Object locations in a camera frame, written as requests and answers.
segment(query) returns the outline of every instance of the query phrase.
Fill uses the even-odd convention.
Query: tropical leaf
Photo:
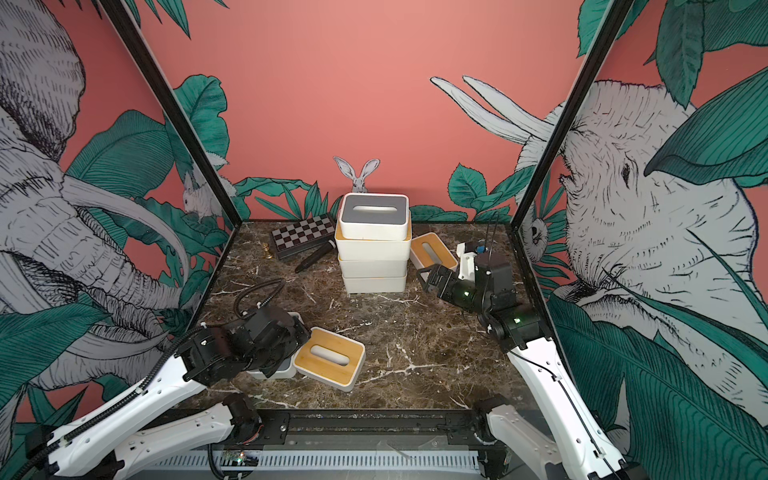
[[[542,266],[535,263],[533,265],[533,270],[536,270],[536,273],[539,275],[549,278],[568,278],[568,275],[556,266]]]
[[[93,218],[107,231],[107,235],[118,247],[125,248],[125,243],[128,241],[128,232],[124,228],[118,227],[114,220],[112,220],[112,217],[101,208],[89,208],[88,213],[93,215]]]
[[[547,202],[547,206],[544,207],[544,210],[541,212],[541,217],[546,217],[549,215],[549,212],[551,212],[560,201],[560,197],[563,196],[563,192],[565,192],[565,187],[558,188],[554,194],[552,194],[552,197],[550,197],[549,201]]]
[[[333,202],[333,205],[331,206],[330,210],[330,216],[333,218],[334,221],[336,221],[337,215],[339,214],[339,205],[341,205],[341,199],[344,198],[343,195],[339,195],[339,198],[336,199],[335,202]]]
[[[578,11],[578,56],[586,54],[611,0],[584,0]]]
[[[237,182],[235,185],[238,197],[249,197],[254,190],[270,197],[279,197],[285,190],[295,190],[301,188],[309,190],[311,187],[302,180],[279,180],[276,178],[248,177],[245,180]]]
[[[681,357],[677,350],[668,341],[666,341],[664,337],[661,336],[661,332],[656,332],[656,335],[654,336],[654,343],[660,345],[669,353],[676,356],[678,359],[680,359],[681,362],[683,361],[683,357]]]
[[[23,315],[0,315],[0,405],[47,369],[72,342],[109,314],[83,303],[69,303]]]
[[[512,221],[512,217],[509,216],[509,207],[502,207],[495,210],[486,210],[485,212],[480,212],[479,214],[475,215],[475,218],[473,218],[472,221],[476,223],[499,222],[501,225],[504,225],[505,223],[510,223]]]
[[[587,407],[613,425],[621,384],[632,416],[629,455],[654,480],[765,478],[768,434],[674,354],[630,327],[592,322],[557,296],[547,303]]]
[[[541,192],[538,198],[538,216],[540,218],[544,216],[544,207],[547,203],[547,195],[549,195],[550,173],[551,172],[548,171],[546,177],[544,177],[544,181],[541,182]]]
[[[547,245],[547,249],[544,251],[544,253],[557,253],[557,252],[565,252],[568,250],[568,245],[565,243],[550,243]]]
[[[245,204],[245,199],[242,197],[231,197],[231,200],[235,204],[235,210],[240,215],[240,219],[248,220],[250,218],[250,208]]]
[[[280,215],[283,218],[287,218],[288,220],[296,220],[296,221],[301,220],[300,217],[297,217],[296,215],[290,213],[288,210],[282,208],[279,205],[273,204],[269,200],[264,200],[263,198],[259,198],[259,197],[254,197],[254,198],[256,198],[257,202],[264,205],[266,208],[270,209],[271,211]]]
[[[694,312],[693,310],[642,296],[629,290],[609,273],[606,272],[606,275],[621,289],[630,293],[640,302],[648,305],[652,309],[680,320],[698,333],[704,335],[712,343],[715,343],[720,348],[729,352],[735,359],[742,362],[742,364],[744,364],[744,366],[747,367],[763,385],[768,386],[768,346],[765,343],[751,336],[749,333],[734,329],[733,327]]]
[[[448,182],[448,196],[460,207],[472,208],[472,201],[488,193],[485,177],[471,168],[458,164]]]
[[[768,68],[708,101],[645,167],[692,184],[768,174]]]
[[[718,262],[720,262],[720,265],[722,265],[723,268],[728,272],[728,275],[730,275],[733,281],[736,282],[736,285],[739,286],[741,291],[744,293],[744,296],[746,297],[746,299],[749,300],[750,305],[752,306],[752,308],[755,309],[755,312],[763,321],[763,325],[768,327],[768,309],[766,308],[765,303],[763,303],[759,298],[757,298],[757,295],[755,295],[755,293],[752,291],[750,286],[747,285],[744,280],[742,280],[742,278],[738,275],[738,273],[736,273],[736,271],[733,270],[733,268],[731,268],[731,266],[728,265],[728,263],[726,263],[726,261],[723,260],[723,258],[720,255],[717,254],[717,252],[712,250],[709,245],[704,243],[704,240],[701,240],[691,230],[688,230],[688,233],[690,233],[696,240],[698,240],[699,243],[701,243],[704,246],[704,248],[709,250],[710,253],[712,253],[712,256],[715,257]]]
[[[95,382],[101,385],[104,389],[101,391],[101,400],[104,402],[109,402],[130,386],[125,382],[125,380],[119,376],[112,375],[111,373],[108,375],[100,376],[95,380]]]
[[[554,212],[549,217],[546,217],[544,221],[547,223],[565,222],[565,209]]]
[[[500,184],[496,185],[493,190],[491,190],[491,194],[496,194],[498,192],[502,192],[503,194],[490,207],[486,208],[493,208],[497,205],[501,205],[522,192],[528,184],[531,183],[531,177],[533,176],[534,170],[536,170],[535,165],[523,167],[502,180]]]
[[[35,417],[37,423],[43,423],[56,412],[51,402],[48,401],[45,392],[38,387],[28,386],[27,397],[29,397],[29,405],[32,407],[32,416]]]
[[[704,5],[667,2],[656,40],[656,66],[672,98],[683,107],[690,103],[704,55]]]
[[[445,212],[442,208],[433,205],[414,205],[410,210],[411,221],[414,222],[428,222],[435,215]]]
[[[78,410],[83,395],[85,395],[85,390],[86,389],[82,389],[76,396],[62,405],[60,409],[56,410],[56,412],[49,416],[43,423],[45,425],[60,427],[62,425],[67,425],[74,420],[74,414]],[[39,426],[39,423],[17,423],[14,425],[13,449],[8,460],[2,465],[2,468],[0,468],[0,480],[9,480],[10,478],[13,478],[13,475],[27,462],[25,437],[23,435],[32,432]]]
[[[478,212],[482,212],[483,210],[487,210],[488,208],[491,208],[495,205],[499,205],[501,202],[499,202],[498,199],[501,198],[503,194],[504,192],[496,192],[495,194],[477,197],[470,204],[471,208],[474,208]]]
[[[157,0],[168,16],[179,25],[187,37],[190,36],[190,25],[187,21],[187,13],[184,11],[184,0]]]
[[[208,286],[208,280],[210,280],[210,272],[205,270],[192,272],[181,290],[179,305],[185,305],[195,293],[202,293]]]
[[[730,2],[704,5],[704,51],[716,51],[737,43],[768,45],[768,1],[758,0],[749,8],[732,12]]]
[[[166,223],[166,225],[173,229],[181,240],[182,245],[184,245],[187,254],[194,255],[205,252],[212,255],[218,255],[218,252],[214,250],[213,247],[206,246],[207,235],[191,228],[187,221],[184,221],[184,218],[188,215],[197,218],[196,214],[187,214],[182,209],[176,208],[168,202],[161,204],[154,198],[146,200],[137,198],[134,201],[158,216]],[[142,222],[113,213],[109,213],[109,216],[112,217],[112,220],[114,220],[119,227],[125,229],[129,237],[139,240],[146,245],[157,243],[163,251],[166,251],[166,247],[170,247],[170,244],[159,233],[155,232],[150,227],[147,227]],[[223,230],[218,231],[229,238]]]
[[[560,260],[559,258],[554,257],[552,255],[544,255],[544,256],[541,257],[540,261],[542,263],[549,263],[550,265],[564,266],[565,268],[567,268],[569,270],[571,269],[571,266],[568,265],[566,262],[564,262],[563,260]]]
[[[230,135],[226,121],[220,117],[221,112],[227,109],[227,96],[221,87],[221,81],[216,77],[194,75],[187,77],[179,88],[174,89],[174,93],[205,151],[226,158],[230,147]],[[184,181],[187,173],[192,174],[194,162],[189,150],[167,117],[165,127],[173,148],[176,170],[179,178]]]
[[[123,113],[96,134],[67,169],[67,175],[122,197],[144,197],[174,166],[164,126],[139,111]]]

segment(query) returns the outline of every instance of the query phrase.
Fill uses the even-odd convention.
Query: black pen
[[[312,255],[309,255],[307,258],[301,261],[299,263],[299,266],[296,267],[294,270],[295,273],[303,272],[304,270],[310,268],[312,265],[314,265],[317,260],[320,260],[323,255],[325,255],[328,252],[332,252],[336,249],[336,242],[333,240],[328,240],[327,243],[324,243],[320,246],[317,250],[312,252]]]

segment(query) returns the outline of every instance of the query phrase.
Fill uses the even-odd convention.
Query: folding chess set
[[[287,227],[272,230],[277,258],[282,260],[295,253],[317,247],[332,239],[335,232],[336,227],[328,214],[311,217],[292,223]]]

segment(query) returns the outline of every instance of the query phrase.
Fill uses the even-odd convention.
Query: marble tabletop
[[[300,373],[292,379],[256,380],[246,372],[218,382],[181,407],[207,408],[231,392],[245,392],[258,408],[288,409],[465,409],[502,394],[518,409],[538,409],[530,390],[474,315],[422,292],[409,263],[403,293],[347,296],[339,263],[326,255],[305,272],[293,269],[308,253],[284,261],[265,258],[261,242],[285,223],[245,223],[215,279],[200,320],[232,320],[235,296],[274,277],[287,280],[273,304],[301,314],[309,327],[340,333],[366,346],[366,360],[351,392],[342,392]],[[414,224],[413,236],[433,231],[455,251],[457,243],[483,238],[485,225]],[[504,231],[499,253],[515,271],[518,301],[530,303]],[[248,298],[243,301],[248,305]]]

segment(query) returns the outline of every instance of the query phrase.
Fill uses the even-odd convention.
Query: rabbit cutout
[[[381,162],[378,158],[368,160],[362,167],[362,171],[360,172],[359,177],[355,175],[355,169],[352,168],[352,165],[350,165],[349,162],[343,158],[334,157],[333,160],[335,160],[336,164],[339,165],[339,170],[341,170],[341,173],[352,181],[352,192],[354,194],[368,193],[368,189],[366,188],[366,177],[372,174],[376,168],[379,168],[379,164]]]

